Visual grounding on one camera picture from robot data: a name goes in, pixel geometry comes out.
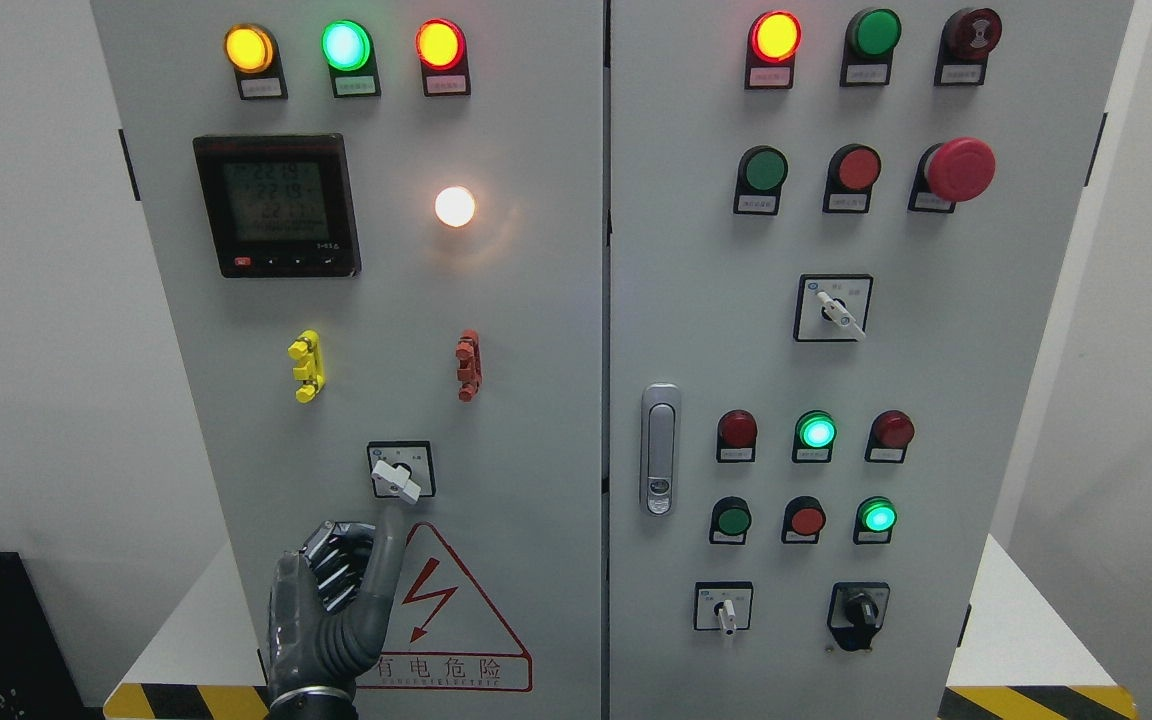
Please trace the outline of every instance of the white lit bulb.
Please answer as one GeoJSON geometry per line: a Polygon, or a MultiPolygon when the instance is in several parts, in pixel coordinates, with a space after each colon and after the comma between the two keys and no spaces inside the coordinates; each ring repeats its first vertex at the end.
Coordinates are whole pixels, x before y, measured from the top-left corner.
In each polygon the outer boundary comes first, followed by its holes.
{"type": "Polygon", "coordinates": [[[465,188],[454,184],[445,188],[434,198],[434,214],[447,227],[462,228],[473,219],[477,205],[473,195],[465,188]]]}

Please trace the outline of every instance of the lightning bolt symbol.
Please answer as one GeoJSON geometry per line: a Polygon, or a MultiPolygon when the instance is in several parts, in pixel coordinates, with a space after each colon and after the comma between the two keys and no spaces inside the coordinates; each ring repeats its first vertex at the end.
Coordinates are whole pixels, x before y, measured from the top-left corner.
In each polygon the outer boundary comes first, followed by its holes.
{"type": "Polygon", "coordinates": [[[439,598],[438,605],[434,606],[433,612],[430,612],[429,617],[425,619],[424,623],[420,623],[420,626],[416,626],[416,628],[412,628],[411,642],[419,641],[422,637],[425,637],[425,635],[429,634],[429,630],[425,629],[425,626],[429,626],[429,621],[433,620],[434,615],[438,615],[438,612],[441,611],[445,605],[447,605],[447,601],[452,600],[453,594],[456,594],[456,591],[461,589],[460,585],[456,585],[455,588],[444,588],[440,589],[440,591],[427,592],[425,594],[416,594],[417,592],[420,591],[420,585],[425,584],[425,579],[429,579],[430,575],[434,574],[434,570],[438,570],[438,559],[430,558],[430,560],[425,561],[425,568],[420,569],[420,575],[417,575],[416,582],[412,583],[412,589],[410,589],[410,591],[407,591],[407,597],[404,597],[402,601],[402,605],[410,605],[410,602],[419,602],[422,600],[429,600],[429,598],[431,597],[439,598]]]}

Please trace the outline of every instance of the green indicator light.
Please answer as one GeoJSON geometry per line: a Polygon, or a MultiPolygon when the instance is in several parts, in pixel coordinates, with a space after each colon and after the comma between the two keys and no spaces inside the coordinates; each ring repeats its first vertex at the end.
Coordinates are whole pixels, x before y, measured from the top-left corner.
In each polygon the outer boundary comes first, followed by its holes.
{"type": "Polygon", "coordinates": [[[755,190],[774,190],[788,172],[790,167],[780,152],[763,150],[745,164],[745,182],[755,190]]]}
{"type": "Polygon", "coordinates": [[[723,536],[740,536],[749,529],[750,516],[749,511],[736,509],[723,510],[721,515],[718,516],[718,530],[723,533],[723,536]]]}
{"type": "Polygon", "coordinates": [[[827,414],[806,414],[799,420],[799,440],[808,447],[826,447],[833,442],[833,418],[827,414]]]}
{"type": "Polygon", "coordinates": [[[357,70],[371,58],[371,37],[361,24],[338,20],[323,29],[323,55],[335,69],[357,70]]]}
{"type": "Polygon", "coordinates": [[[882,58],[900,41],[900,17],[890,10],[863,12],[847,29],[852,50],[863,58],[882,58]]]}
{"type": "Polygon", "coordinates": [[[896,509],[886,497],[874,497],[861,503],[861,524],[869,532],[886,533],[896,524],[896,509]]]}

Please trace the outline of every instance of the digital meter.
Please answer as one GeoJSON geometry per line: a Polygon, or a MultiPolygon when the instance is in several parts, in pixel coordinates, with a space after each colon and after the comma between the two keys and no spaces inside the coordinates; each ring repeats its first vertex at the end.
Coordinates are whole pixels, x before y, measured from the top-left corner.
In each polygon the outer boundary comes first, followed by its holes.
{"type": "Polygon", "coordinates": [[[333,278],[361,270],[344,138],[194,138],[220,274],[333,278]]]}

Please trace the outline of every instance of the yellow terminal block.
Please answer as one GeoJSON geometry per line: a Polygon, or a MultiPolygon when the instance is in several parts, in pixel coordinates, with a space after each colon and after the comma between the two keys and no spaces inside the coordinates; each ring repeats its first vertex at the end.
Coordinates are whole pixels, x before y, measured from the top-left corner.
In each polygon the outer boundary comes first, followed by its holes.
{"type": "Polygon", "coordinates": [[[319,340],[319,333],[302,332],[291,341],[291,346],[288,346],[287,356],[296,361],[291,377],[301,381],[301,387],[296,388],[296,400],[305,404],[319,396],[323,386],[328,381],[323,372],[323,342],[319,340]]]}

